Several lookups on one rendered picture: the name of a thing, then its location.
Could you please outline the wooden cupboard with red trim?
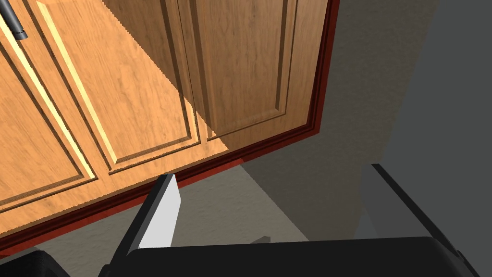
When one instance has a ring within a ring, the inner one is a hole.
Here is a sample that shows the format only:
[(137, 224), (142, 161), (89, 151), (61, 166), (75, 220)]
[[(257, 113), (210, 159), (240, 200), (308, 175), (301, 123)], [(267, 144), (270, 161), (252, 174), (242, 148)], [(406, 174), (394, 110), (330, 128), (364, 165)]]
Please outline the wooden cupboard with red trim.
[(284, 116), (209, 141), (193, 95), (200, 138), (198, 161), (181, 170), (154, 175), (138, 167), (110, 175), (71, 96), (63, 105), (71, 110), (68, 124), (98, 178), (0, 214), (0, 257), (140, 203), (159, 175), (174, 174), (183, 187), (317, 134), (340, 0), (298, 1)]

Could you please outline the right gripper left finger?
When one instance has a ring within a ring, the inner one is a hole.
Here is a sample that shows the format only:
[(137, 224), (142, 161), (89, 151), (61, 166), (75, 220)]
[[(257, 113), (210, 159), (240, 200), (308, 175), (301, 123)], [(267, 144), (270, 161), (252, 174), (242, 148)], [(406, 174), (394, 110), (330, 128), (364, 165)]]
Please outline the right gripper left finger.
[(180, 204), (175, 175), (159, 176), (121, 240), (111, 265), (122, 262), (137, 249), (169, 248)]

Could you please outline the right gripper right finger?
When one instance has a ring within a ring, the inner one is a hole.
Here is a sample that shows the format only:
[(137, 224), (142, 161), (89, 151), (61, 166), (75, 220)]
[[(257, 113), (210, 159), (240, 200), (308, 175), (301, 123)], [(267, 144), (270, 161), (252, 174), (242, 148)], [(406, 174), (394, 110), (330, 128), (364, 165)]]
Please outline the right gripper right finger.
[(362, 166), (360, 195), (380, 237), (432, 237), (459, 251), (381, 164)]

